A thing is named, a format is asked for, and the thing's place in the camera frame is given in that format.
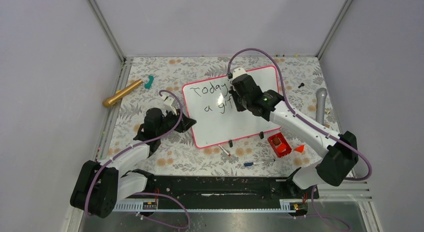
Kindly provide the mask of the pink framed whiteboard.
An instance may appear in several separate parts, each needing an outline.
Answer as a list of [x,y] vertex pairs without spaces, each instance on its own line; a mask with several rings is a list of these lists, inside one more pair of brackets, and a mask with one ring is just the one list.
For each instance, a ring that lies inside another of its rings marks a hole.
[[191,127],[194,144],[206,148],[281,128],[253,115],[237,111],[226,75],[185,84],[182,88],[187,116],[196,121]]

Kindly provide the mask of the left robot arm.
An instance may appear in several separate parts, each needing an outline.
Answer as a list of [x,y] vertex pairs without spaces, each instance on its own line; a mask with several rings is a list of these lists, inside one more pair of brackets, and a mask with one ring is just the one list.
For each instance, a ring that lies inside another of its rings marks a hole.
[[165,114],[159,108],[148,109],[133,138],[135,143],[124,149],[122,155],[102,161],[89,160],[82,165],[70,205],[89,215],[105,218],[124,198],[137,192],[142,197],[150,197],[155,192],[154,182],[146,173],[131,171],[131,168],[153,155],[167,134],[184,133],[196,123],[180,109]]

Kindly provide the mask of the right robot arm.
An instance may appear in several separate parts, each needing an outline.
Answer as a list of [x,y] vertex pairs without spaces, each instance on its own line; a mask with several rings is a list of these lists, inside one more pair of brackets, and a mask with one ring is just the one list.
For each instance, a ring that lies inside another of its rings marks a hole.
[[293,172],[287,183],[291,197],[299,198],[307,188],[318,184],[339,186],[358,162],[353,151],[356,138],[330,130],[321,130],[319,123],[306,119],[289,108],[284,96],[274,90],[262,91],[248,74],[233,76],[229,93],[239,112],[248,110],[253,115],[290,130],[308,144],[321,160]]

